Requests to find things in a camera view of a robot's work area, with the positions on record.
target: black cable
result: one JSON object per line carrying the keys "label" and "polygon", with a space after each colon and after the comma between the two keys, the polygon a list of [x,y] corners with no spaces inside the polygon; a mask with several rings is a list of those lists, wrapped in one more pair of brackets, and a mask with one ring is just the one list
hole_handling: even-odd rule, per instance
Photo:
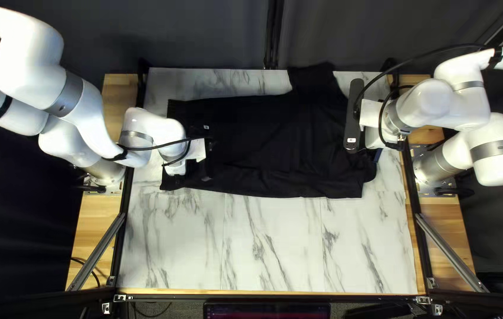
{"label": "black cable", "polygon": [[[71,257],[71,261],[77,262],[77,263],[82,264],[84,266],[84,262],[81,261],[78,258]],[[94,273],[94,271],[92,271],[92,276],[94,276],[94,279],[96,279],[96,283],[98,284],[98,288],[100,288],[101,287],[100,286],[100,280],[98,279],[98,276],[96,276],[96,274]]]}
{"label": "black cable", "polygon": [[99,192],[99,193],[106,192],[106,186],[77,185],[75,186],[75,188],[85,192]]}
{"label": "black cable", "polygon": [[186,144],[186,148],[184,150],[184,153],[181,155],[181,157],[175,159],[174,161],[170,161],[168,163],[164,163],[161,166],[165,167],[165,166],[169,166],[171,164],[177,163],[178,161],[182,160],[183,158],[185,158],[187,156],[187,154],[189,153],[189,150],[190,150],[190,141]]}
{"label": "black cable", "polygon": [[132,306],[134,308],[134,314],[138,313],[138,314],[143,315],[143,316],[145,316],[147,318],[157,318],[158,316],[164,314],[165,311],[167,311],[169,309],[169,307],[171,306],[172,302],[169,302],[169,304],[167,305],[167,307],[165,307],[163,311],[161,311],[160,313],[158,313],[156,315],[146,315],[145,313],[142,313],[141,311],[139,311],[137,309],[137,307],[135,306],[135,302],[131,302],[131,304],[132,304]]}
{"label": "black cable", "polygon": [[82,313],[80,313],[79,319],[88,319],[89,313],[90,313],[90,309],[88,307],[84,307],[82,309]]}
{"label": "black cable", "polygon": [[486,46],[484,46],[482,44],[477,44],[477,43],[456,44],[456,45],[451,45],[451,46],[448,46],[448,47],[436,49],[436,50],[433,50],[433,51],[429,51],[429,52],[420,54],[418,56],[414,56],[414,57],[410,58],[409,60],[405,60],[403,62],[400,62],[400,63],[392,66],[391,68],[383,71],[382,73],[378,74],[375,78],[373,78],[371,81],[369,81],[368,84],[366,84],[366,86],[364,86],[364,88],[360,91],[360,93],[356,97],[356,103],[354,103],[354,105],[358,105],[358,103],[360,103],[361,97],[364,95],[364,92],[366,92],[366,90],[368,90],[368,88],[370,86],[372,86],[372,84],[374,84],[378,79],[380,79],[384,75],[388,74],[389,72],[391,72],[393,70],[396,70],[396,69],[398,69],[398,68],[400,68],[400,67],[402,67],[402,66],[404,66],[406,64],[409,64],[409,63],[411,63],[411,62],[413,62],[415,60],[418,60],[420,58],[424,58],[424,57],[427,57],[427,56],[430,56],[430,55],[433,55],[433,54],[443,53],[443,52],[454,50],[454,49],[464,49],[464,48],[481,48],[481,49],[487,49],[488,47],[486,47]]}
{"label": "black cable", "polygon": [[153,147],[146,147],[146,148],[133,148],[133,147],[126,147],[126,146],[120,145],[120,144],[118,144],[118,145],[120,148],[127,149],[127,150],[152,150],[152,149],[168,147],[169,145],[173,145],[173,144],[178,144],[178,143],[188,142],[188,141],[193,141],[193,140],[199,140],[199,139],[206,139],[206,137],[202,137],[202,136],[201,137],[188,137],[186,139],[168,142],[168,143],[164,143],[161,145],[155,145]]}
{"label": "black cable", "polygon": [[401,146],[399,146],[397,143],[390,143],[390,142],[386,142],[384,140],[384,136],[382,134],[382,116],[384,114],[385,106],[388,104],[388,101],[390,100],[390,98],[392,97],[392,95],[395,94],[395,92],[397,92],[399,90],[408,89],[410,87],[413,87],[413,85],[402,85],[402,86],[398,86],[395,89],[391,90],[390,93],[388,94],[388,96],[385,97],[385,99],[384,99],[384,101],[382,103],[382,107],[380,108],[380,115],[377,118],[377,133],[380,136],[380,140],[382,141],[382,143],[386,147],[389,147],[391,149],[395,149],[395,150],[398,150],[398,151],[401,151]]}

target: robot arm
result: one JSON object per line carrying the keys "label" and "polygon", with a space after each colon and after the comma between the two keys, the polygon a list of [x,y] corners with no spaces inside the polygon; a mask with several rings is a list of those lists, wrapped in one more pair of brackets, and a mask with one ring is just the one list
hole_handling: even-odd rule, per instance
{"label": "robot arm", "polygon": [[[41,132],[39,145],[46,153],[65,158],[79,167],[85,168],[84,163],[92,162],[94,157],[113,159],[131,167],[147,164],[151,152],[125,151],[111,141],[103,120],[99,91],[59,65],[64,43],[54,28],[0,7],[0,38],[0,108],[6,95],[13,98],[0,118],[0,126],[20,134]],[[184,128],[175,120],[146,111],[129,111],[128,114],[137,115],[130,120],[126,115],[125,134],[122,133],[120,139],[126,147],[146,147],[153,141],[163,144],[184,137]],[[56,121],[56,118],[71,125]],[[186,143],[180,143],[162,148],[159,153],[168,162],[186,156],[186,148]],[[184,160],[167,168],[167,172],[170,170],[173,174],[184,174]]]}
{"label": "robot arm", "polygon": [[[382,118],[384,139],[396,142],[415,128],[433,125],[457,131],[472,131],[486,125],[490,106],[483,88],[481,70],[487,68],[494,49],[466,54],[441,63],[435,78],[425,80],[386,106]],[[503,70],[502,60],[495,69]],[[366,147],[384,144],[377,136],[379,109],[362,100],[360,124],[366,130]]]}
{"label": "robot arm", "polygon": [[[482,185],[503,185],[503,114],[490,113],[480,73],[494,54],[489,49],[445,61],[435,69],[435,78],[419,83],[386,107],[381,119],[386,141],[397,141],[426,124],[461,131],[416,159],[415,175],[422,183],[440,186],[443,179],[474,167]],[[503,48],[501,55],[495,69],[503,70]],[[375,129],[376,112],[375,102],[362,101],[361,125],[368,126],[368,148],[384,146]]]}
{"label": "robot arm", "polygon": [[458,133],[430,154],[418,157],[413,166],[416,178],[433,187],[472,167],[480,184],[503,185],[503,114],[492,113],[487,125]]}

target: black t-shirt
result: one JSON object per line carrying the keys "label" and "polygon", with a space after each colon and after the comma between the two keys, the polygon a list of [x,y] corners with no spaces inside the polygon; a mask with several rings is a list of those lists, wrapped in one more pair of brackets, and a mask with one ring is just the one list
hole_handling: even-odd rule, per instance
{"label": "black t-shirt", "polygon": [[186,175],[163,170],[162,190],[182,187],[272,198],[359,198],[376,175],[373,152],[342,146],[348,100],[333,65],[288,70],[282,95],[170,100],[188,137],[206,136],[206,159]]}

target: marble surface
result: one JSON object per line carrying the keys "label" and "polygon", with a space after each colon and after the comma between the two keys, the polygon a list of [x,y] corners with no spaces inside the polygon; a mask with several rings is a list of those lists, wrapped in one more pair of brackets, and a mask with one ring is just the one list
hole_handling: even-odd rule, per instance
{"label": "marble surface", "polygon": [[[350,81],[377,73],[335,72]],[[282,70],[151,69],[145,108],[169,99],[283,94]],[[382,79],[366,93],[380,99]],[[162,160],[136,169],[118,286],[415,294],[399,154],[384,150],[360,199],[161,191]]]}

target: black backdrop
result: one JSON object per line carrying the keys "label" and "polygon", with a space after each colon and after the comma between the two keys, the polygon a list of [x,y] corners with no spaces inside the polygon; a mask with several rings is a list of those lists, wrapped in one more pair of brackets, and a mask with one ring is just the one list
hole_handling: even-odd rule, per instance
{"label": "black backdrop", "polygon": [[62,291],[82,192],[36,137],[0,128],[0,297]]}
{"label": "black backdrop", "polygon": [[[61,64],[98,87],[105,73],[135,72],[139,57],[155,66],[263,66],[268,0],[0,0],[0,5],[53,25],[65,40]],[[279,67],[329,60],[340,69],[377,71],[388,57],[403,60],[450,44],[483,42],[502,22],[503,0],[286,1]],[[402,71],[428,73],[438,60]],[[490,94],[503,77],[487,82]],[[492,95],[492,107],[503,105],[499,96]],[[69,189],[73,174],[66,163],[43,154],[36,139],[0,128],[0,296],[64,289],[81,197]],[[503,203],[503,192],[475,187],[484,193],[477,199]],[[494,247],[479,236],[488,227],[496,233],[497,225],[487,221],[496,214],[503,219],[501,209],[463,202],[473,251],[476,245]],[[502,250],[493,249],[492,256]],[[476,263],[482,262],[479,256]]]}

